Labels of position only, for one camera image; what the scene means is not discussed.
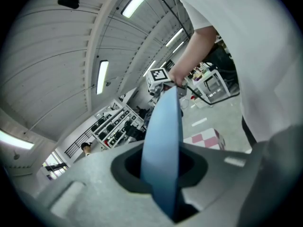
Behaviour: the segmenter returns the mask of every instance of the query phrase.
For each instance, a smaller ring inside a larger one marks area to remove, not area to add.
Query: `person in background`
[[[195,31],[169,72],[176,84],[208,55],[217,30],[235,62],[250,144],[303,122],[302,36],[279,0],[180,1]]]
[[[81,144],[81,149],[85,153],[86,157],[91,154],[91,148],[90,148],[91,144],[92,144],[92,142],[90,142],[90,143],[83,142]]]

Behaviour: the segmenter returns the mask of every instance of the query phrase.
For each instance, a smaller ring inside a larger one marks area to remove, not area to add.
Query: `cable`
[[[205,101],[198,93],[196,93],[191,87],[187,87],[190,91],[192,91],[197,97],[199,97],[203,102],[205,102],[206,104],[208,104],[208,105],[214,105],[214,104],[217,104],[217,103],[220,103],[220,102],[223,102],[223,101],[225,101],[225,100],[227,100],[227,99],[230,99],[230,98],[232,98],[232,97],[236,97],[236,96],[239,96],[240,95],[240,92],[239,93],[236,93],[236,94],[234,94],[234,95],[231,95],[231,96],[228,96],[228,97],[226,97],[226,98],[223,98],[223,99],[221,99],[221,100],[219,100],[219,101],[216,101],[216,102],[214,102],[214,103],[209,103],[209,102],[207,102],[207,101]]]
[[[179,21],[181,27],[183,28],[185,34],[187,35],[187,37],[190,39],[190,36],[188,34],[188,32],[186,31],[186,29],[184,28],[183,24],[181,23],[180,19],[178,18],[178,16],[174,13],[174,11],[170,8],[170,6],[167,4],[167,2],[165,0],[162,0],[162,2],[164,2],[164,4],[166,5],[166,7],[171,11],[171,13],[175,16],[175,18]]]

